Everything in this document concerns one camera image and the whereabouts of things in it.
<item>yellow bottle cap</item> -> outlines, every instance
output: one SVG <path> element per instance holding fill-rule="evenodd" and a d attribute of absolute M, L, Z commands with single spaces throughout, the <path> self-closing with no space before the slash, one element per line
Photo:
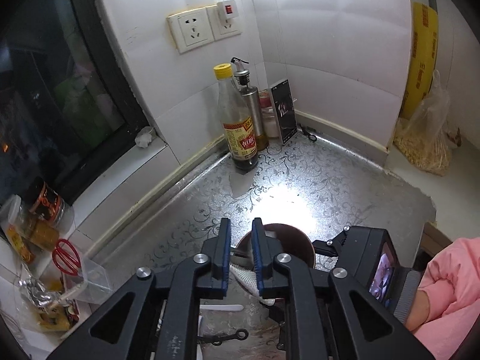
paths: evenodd
<path fill-rule="evenodd" d="M 218 64 L 213 68 L 213 71 L 217 80 L 223 80 L 233 76 L 231 64 Z"/>

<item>wall socket panel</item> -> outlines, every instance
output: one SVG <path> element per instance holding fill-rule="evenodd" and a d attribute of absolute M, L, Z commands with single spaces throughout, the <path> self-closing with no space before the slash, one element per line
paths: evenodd
<path fill-rule="evenodd" d="M 206 8 L 180 12 L 168 16 L 166 20 L 180 54 L 212 43 L 216 39 L 210 27 Z"/>
<path fill-rule="evenodd" d="M 215 40 L 227 38 L 242 33 L 242 26 L 240 24 L 239 17 L 233 19 L 220 19 L 218 15 L 218 7 L 211 5 L 206 7 L 208 13 L 208 19 L 210 19 L 210 25 L 212 26 L 212 32 Z"/>

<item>yellow tape roll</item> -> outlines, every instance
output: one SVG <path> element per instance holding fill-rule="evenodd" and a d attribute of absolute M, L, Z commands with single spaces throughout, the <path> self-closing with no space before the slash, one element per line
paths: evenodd
<path fill-rule="evenodd" d="M 409 78 L 400 116 L 410 119 L 430 90 L 438 47 L 438 15 L 430 7 L 413 3 L 413 44 Z"/>

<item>floral pattern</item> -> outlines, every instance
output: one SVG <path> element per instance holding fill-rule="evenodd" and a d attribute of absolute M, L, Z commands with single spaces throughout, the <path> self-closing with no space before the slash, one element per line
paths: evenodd
<path fill-rule="evenodd" d="M 109 272 L 114 288 L 139 266 L 158 271 L 198 253 L 203 241 L 217 234 L 222 217 L 231 220 L 232 245 L 250 230 L 255 217 L 263 223 L 295 226 L 311 240 L 331 239 L 345 225 L 386 228 L 405 266 L 414 261 L 424 223 L 435 219 L 430 198 L 418 189 L 324 139 L 311 142 L 297 135 L 286 146 L 271 142 L 260 152 L 252 185 L 237 198 L 230 186 L 231 172 L 237 170 L 228 154 L 212 155 L 112 240 L 97 260 Z M 318 269 L 334 265 L 335 259 L 317 256 Z M 259 345 L 267 338 L 272 344 L 276 333 L 266 321 L 265 309 L 231 278 L 227 298 L 225 302 L 239 302 L 246 309 L 225 321 L 213 316 L 207 326 L 211 330 L 256 326 L 257 333 L 271 333 L 258 333 Z M 225 343 L 222 350 L 229 345 L 246 344 Z M 270 354 L 277 352 L 275 344 L 266 347 Z M 252 351 L 244 354 L 247 358 Z"/>

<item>plastic box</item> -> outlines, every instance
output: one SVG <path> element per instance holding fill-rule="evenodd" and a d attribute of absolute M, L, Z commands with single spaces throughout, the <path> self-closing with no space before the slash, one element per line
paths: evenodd
<path fill-rule="evenodd" d="M 78 276 L 63 275 L 68 298 L 102 304 L 113 293 L 105 268 L 80 255 L 82 271 Z"/>

